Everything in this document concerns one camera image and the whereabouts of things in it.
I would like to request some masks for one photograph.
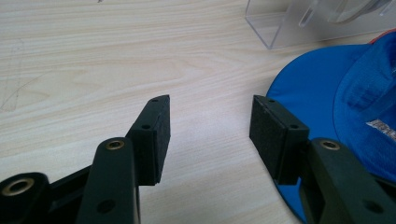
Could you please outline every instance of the screw hole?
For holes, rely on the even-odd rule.
[[[125,145],[124,142],[115,140],[107,143],[106,148],[109,150],[116,150],[122,148],[124,145]]]
[[[106,214],[111,212],[115,206],[116,202],[114,202],[114,200],[104,200],[96,206],[96,211],[100,214]]]
[[[324,141],[321,141],[320,144],[323,147],[325,147],[325,148],[327,148],[329,150],[338,150],[338,149],[340,149],[340,146],[337,143],[332,142],[332,141],[324,140]]]
[[[24,193],[26,190],[31,188],[35,181],[33,178],[22,178],[11,182],[2,190],[2,194],[5,196],[15,196]]]
[[[370,210],[371,212],[378,214],[384,213],[384,209],[382,208],[382,206],[373,201],[363,200],[363,205],[366,209]]]

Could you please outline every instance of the wooden table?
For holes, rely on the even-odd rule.
[[[170,94],[162,182],[141,188],[142,223],[298,223],[248,138],[253,94],[319,47],[267,50],[247,0],[6,0],[0,6],[0,179],[50,182],[124,136]]]

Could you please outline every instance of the transparent plastic container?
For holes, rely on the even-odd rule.
[[[395,28],[396,0],[249,0],[246,19],[278,49]]]

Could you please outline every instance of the black plastic bracket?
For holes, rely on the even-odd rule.
[[[140,223],[139,186],[160,182],[170,136],[169,95],[153,98],[92,166],[52,184],[40,173],[1,182],[0,223]]]
[[[250,138],[276,184],[302,179],[308,223],[395,223],[395,185],[367,173],[341,143],[308,134],[283,105],[253,97]]]

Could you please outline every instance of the blue cap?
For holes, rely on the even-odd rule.
[[[396,182],[396,32],[370,44],[308,52],[288,64],[267,96],[310,129],[345,144],[374,175]],[[305,221],[296,186],[277,186]]]

